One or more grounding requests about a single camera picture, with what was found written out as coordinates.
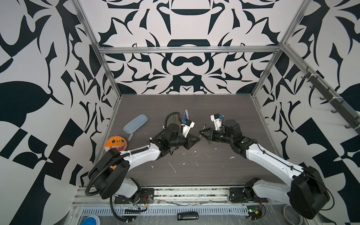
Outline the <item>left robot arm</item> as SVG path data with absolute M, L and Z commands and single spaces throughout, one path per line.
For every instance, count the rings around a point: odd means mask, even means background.
M 89 172 L 85 195 L 100 195 L 102 199 L 117 196 L 127 198 L 132 203 L 138 202 L 142 188 L 133 178 L 126 177 L 128 171 L 167 154 L 172 155 L 180 147 L 189 150 L 200 141 L 199 137 L 190 134 L 195 126 L 193 121 L 187 117 L 179 121 L 171 124 L 165 122 L 163 129 L 143 147 L 129 151 L 109 149 Z

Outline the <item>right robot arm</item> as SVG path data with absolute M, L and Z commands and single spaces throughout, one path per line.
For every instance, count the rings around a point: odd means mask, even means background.
M 329 202 L 330 193 L 319 171 L 311 166 L 301 167 L 266 150 L 256 139 L 242 134 L 235 120 L 199 133 L 211 142 L 229 144 L 231 149 L 245 159 L 255 162 L 282 180 L 282 184 L 253 179 L 247 183 L 258 198 L 272 199 L 292 206 L 301 216 L 313 219 Z

